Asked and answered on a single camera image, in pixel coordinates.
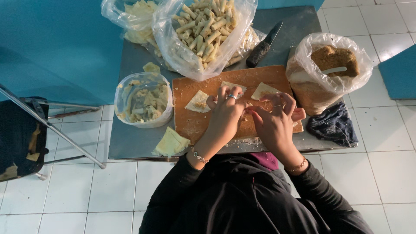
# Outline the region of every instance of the white tile floor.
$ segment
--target white tile floor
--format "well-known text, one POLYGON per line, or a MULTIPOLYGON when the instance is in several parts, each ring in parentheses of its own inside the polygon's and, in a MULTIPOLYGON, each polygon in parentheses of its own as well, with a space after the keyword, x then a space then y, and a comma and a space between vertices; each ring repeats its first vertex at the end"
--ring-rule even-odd
MULTIPOLYGON (((415 10, 416 0, 326 0, 318 17, 324 32, 348 36, 377 66, 414 44, 415 10)), ((414 234, 416 100, 390 100, 378 69, 344 98, 359 146, 306 157, 376 234, 414 234)), ((138 233, 150 196, 173 164, 108 160, 113 112, 110 105, 53 120, 107 168, 81 159, 45 166, 46 181, 0 183, 0 234, 138 233)), ((53 132, 47 147, 47 160, 80 155, 53 132)))

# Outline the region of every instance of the black sleeve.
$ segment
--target black sleeve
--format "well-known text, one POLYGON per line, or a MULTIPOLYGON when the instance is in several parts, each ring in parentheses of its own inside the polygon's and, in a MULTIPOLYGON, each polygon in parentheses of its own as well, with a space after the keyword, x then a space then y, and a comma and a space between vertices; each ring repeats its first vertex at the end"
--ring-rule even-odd
POLYGON ((302 199, 313 202, 334 233, 373 233, 358 211, 319 173, 312 163, 301 175, 290 180, 302 199))
POLYGON ((139 233, 167 233, 179 215, 182 195, 195 183, 202 171, 203 169, 193 168, 185 156, 181 156, 153 193, 139 233))

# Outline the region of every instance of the blue wall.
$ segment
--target blue wall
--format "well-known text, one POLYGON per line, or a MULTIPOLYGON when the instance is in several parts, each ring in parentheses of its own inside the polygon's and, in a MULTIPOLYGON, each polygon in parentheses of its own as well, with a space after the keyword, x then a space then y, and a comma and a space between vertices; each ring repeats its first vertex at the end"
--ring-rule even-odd
POLYGON ((0 83, 21 97, 113 103, 122 29, 100 3, 0 0, 0 83))

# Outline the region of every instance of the clear plastic container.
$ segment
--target clear plastic container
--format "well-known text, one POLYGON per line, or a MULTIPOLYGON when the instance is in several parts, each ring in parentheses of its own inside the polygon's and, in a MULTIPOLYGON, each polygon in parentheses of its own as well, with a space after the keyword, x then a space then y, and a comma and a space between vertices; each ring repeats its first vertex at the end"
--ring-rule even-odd
POLYGON ((170 83, 165 77, 156 72, 141 72, 127 76, 117 86, 116 96, 114 99, 114 112, 119 120, 138 128, 154 128, 167 124, 173 115, 173 98, 170 83), (138 108, 141 108, 141 102, 137 101, 134 103, 137 96, 140 96, 138 93, 140 93, 141 90, 154 90, 160 84, 166 84, 168 90, 168 102, 162 115, 155 120, 147 122, 131 122, 130 115, 132 107, 139 106, 138 108))

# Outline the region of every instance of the chair seat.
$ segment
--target chair seat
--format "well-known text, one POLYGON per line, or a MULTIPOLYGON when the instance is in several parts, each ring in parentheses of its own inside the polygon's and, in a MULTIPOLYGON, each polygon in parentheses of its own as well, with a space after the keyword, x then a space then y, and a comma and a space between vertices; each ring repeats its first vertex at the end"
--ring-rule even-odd
MULTIPOLYGON (((49 106, 40 105, 45 116, 48 116, 49 106)), ((43 166, 46 149, 47 127, 38 122, 29 113, 25 112, 11 100, 0 102, 0 182, 16 179, 29 174, 37 173, 43 166), (36 161, 27 159, 29 143, 33 132, 39 125, 40 133, 36 140, 36 161), (7 170, 7 176, 1 176, 7 170)))

